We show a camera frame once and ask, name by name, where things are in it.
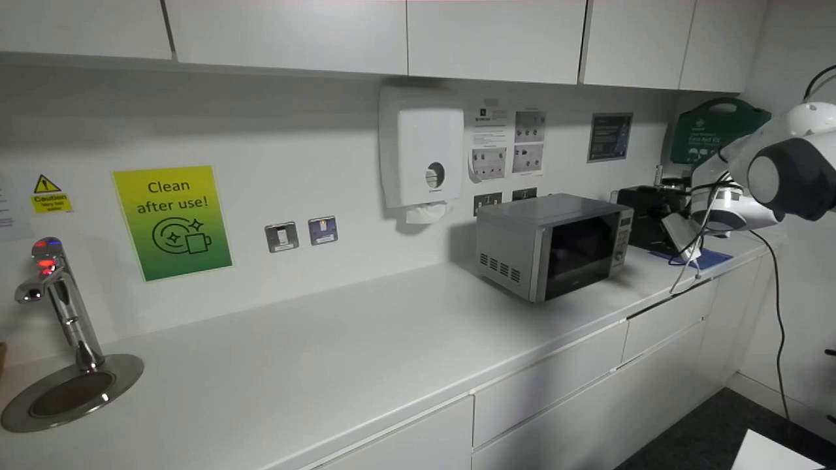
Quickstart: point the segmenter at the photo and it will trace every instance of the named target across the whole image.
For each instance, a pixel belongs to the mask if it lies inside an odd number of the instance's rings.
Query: floor
[[[734,464],[748,429],[826,467],[836,467],[834,444],[804,429],[790,429],[775,413],[732,388],[722,388],[646,450],[636,451],[619,470],[726,470]]]

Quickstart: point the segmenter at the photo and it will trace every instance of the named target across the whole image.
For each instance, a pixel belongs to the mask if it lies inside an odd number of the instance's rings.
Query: yellow warning sticker
[[[60,191],[60,185],[56,185],[56,179],[40,174],[32,191],[32,209],[35,215],[74,212],[74,200]]]

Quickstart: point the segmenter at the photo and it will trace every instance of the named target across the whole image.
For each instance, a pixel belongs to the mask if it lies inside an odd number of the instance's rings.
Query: backsplash
[[[63,352],[50,309],[13,299],[35,238],[65,241],[108,344],[467,255],[475,194],[501,191],[505,200],[521,188],[609,195],[653,182],[679,100],[628,88],[448,83],[467,114],[487,100],[509,113],[543,109],[543,169],[467,179],[442,222],[407,229],[382,200],[380,85],[380,79],[0,64],[0,195],[20,224],[0,233],[9,363]],[[628,158],[585,161],[595,113],[633,113]],[[201,164],[214,169],[232,266],[146,282],[112,174]],[[40,174],[69,194],[74,212],[32,212]],[[338,242],[310,246],[309,219],[318,216],[338,219]],[[295,222],[301,249],[270,252],[265,228],[280,222]]]

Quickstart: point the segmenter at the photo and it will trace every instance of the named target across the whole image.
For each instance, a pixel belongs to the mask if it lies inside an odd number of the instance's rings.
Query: paper towel dispenser
[[[387,209],[432,222],[463,191],[465,109],[434,85],[385,85],[380,151]]]

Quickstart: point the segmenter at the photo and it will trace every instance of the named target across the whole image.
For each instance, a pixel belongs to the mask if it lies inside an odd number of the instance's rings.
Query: microwave window
[[[609,276],[616,219],[583,219],[552,233],[547,298]]]

